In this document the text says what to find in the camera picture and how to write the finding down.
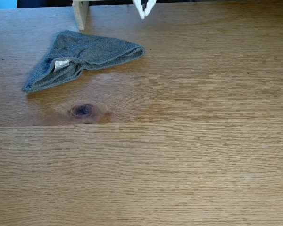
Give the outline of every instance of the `wood grain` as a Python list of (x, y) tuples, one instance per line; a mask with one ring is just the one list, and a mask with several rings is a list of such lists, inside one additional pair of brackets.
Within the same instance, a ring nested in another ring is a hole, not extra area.
[(283, 119), (0, 128), (0, 226), (283, 226)]
[(65, 29), (0, 10), (0, 226), (283, 226), (283, 0), (91, 7), (145, 58), (26, 95)]
[[(0, 10), (0, 127), (283, 117), (283, 0), (153, 10), (141, 21), (134, 6), (91, 7), (84, 33), (142, 44), (145, 58), (31, 95), (21, 88), (55, 34), (77, 30), (74, 14)], [(84, 104), (99, 115), (69, 114)]]

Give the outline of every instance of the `wooden plank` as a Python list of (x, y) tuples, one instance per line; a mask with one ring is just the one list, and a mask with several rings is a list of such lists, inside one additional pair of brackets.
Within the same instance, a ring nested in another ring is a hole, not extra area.
[[(75, 17), (71, 8), (0, 11), (0, 126), (99, 123), (104, 113), (112, 123), (283, 117), (283, 1), (159, 4), (145, 21), (134, 6), (89, 11), (84, 33), (142, 44), (145, 58), (26, 95)], [(69, 114), (85, 104), (99, 114)]]
[(283, 226), (283, 119), (0, 128), (0, 226)]
[(86, 17), (88, 11), (88, 2), (73, 2), (72, 7), (75, 13), (75, 19), (80, 30), (85, 29)]
[(89, 9), (145, 58), (31, 95), (75, 16), (0, 10), (0, 226), (283, 226), (283, 0)]

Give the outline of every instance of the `table surface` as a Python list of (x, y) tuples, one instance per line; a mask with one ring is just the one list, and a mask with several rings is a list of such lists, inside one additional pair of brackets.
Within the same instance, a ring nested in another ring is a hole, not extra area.
[(146, 56), (26, 95), (65, 29), (0, 10), (0, 226), (283, 226), (283, 0), (91, 7)]

